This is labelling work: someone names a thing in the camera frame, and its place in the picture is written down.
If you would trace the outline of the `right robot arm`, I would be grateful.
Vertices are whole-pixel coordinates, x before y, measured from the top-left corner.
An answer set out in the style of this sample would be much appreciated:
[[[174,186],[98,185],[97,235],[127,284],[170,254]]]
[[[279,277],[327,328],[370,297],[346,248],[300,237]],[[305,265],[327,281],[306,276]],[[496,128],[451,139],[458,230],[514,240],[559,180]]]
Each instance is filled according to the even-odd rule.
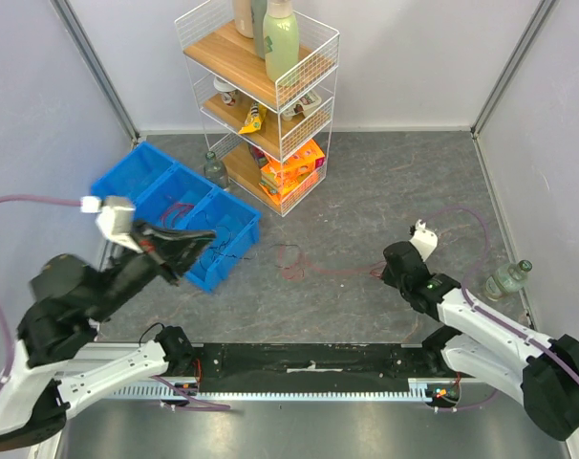
[[[441,324],[446,338],[421,352],[432,376],[473,376],[515,400],[549,437],[579,428],[579,341],[553,339],[480,302],[455,279],[430,273],[409,241],[388,246],[382,279],[417,312]]]

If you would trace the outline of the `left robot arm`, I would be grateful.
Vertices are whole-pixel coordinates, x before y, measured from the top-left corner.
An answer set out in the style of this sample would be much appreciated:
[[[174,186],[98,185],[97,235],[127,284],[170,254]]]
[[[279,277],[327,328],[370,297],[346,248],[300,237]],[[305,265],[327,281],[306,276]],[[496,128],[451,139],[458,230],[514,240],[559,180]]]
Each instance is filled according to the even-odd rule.
[[[213,230],[163,229],[143,220],[135,242],[99,271],[72,254],[52,258],[32,279],[33,305],[17,327],[11,369],[0,376],[0,452],[41,443],[89,405],[153,376],[182,376],[194,361],[180,326],[166,326],[123,358],[75,377],[60,372],[110,319],[156,277],[179,285],[216,239]]]

